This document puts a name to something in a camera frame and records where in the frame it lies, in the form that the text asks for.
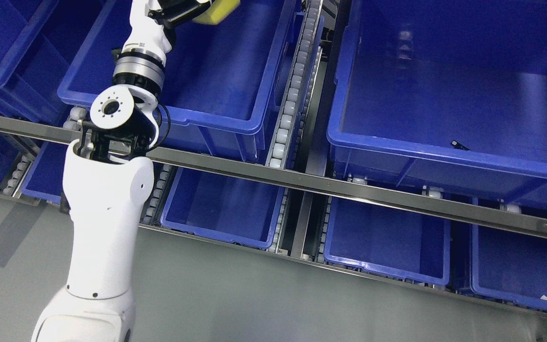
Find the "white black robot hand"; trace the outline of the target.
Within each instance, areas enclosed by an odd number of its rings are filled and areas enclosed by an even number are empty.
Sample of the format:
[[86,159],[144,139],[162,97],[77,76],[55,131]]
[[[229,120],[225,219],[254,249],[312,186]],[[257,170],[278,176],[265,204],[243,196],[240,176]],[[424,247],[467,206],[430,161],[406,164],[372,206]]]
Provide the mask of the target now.
[[131,33],[122,52],[139,52],[161,63],[174,45],[173,30],[205,13],[212,0],[133,0]]

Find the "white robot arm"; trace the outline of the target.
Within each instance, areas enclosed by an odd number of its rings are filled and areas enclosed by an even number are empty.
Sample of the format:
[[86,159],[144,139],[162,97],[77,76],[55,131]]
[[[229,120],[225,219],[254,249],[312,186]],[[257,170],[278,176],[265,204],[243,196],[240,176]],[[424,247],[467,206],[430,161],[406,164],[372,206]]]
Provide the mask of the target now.
[[128,40],[112,85],[91,104],[72,141],[63,193],[74,235],[65,285],[40,315],[33,342],[128,342],[135,323],[131,270],[143,206],[154,186],[146,154],[158,140],[152,113],[169,43]]

